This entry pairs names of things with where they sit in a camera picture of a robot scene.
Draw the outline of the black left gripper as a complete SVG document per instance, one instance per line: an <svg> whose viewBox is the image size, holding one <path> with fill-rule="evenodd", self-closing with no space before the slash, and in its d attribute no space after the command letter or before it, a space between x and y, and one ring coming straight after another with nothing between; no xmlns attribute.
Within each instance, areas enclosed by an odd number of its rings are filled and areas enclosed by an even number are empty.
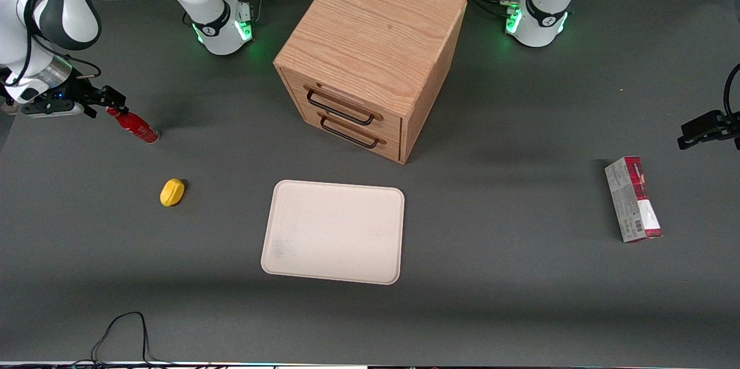
<svg viewBox="0 0 740 369"><path fill-rule="evenodd" d="M730 139L740 150L739 112L724 115L719 110L712 110L682 125L678 145L679 150L687 150L697 144Z"/></svg>

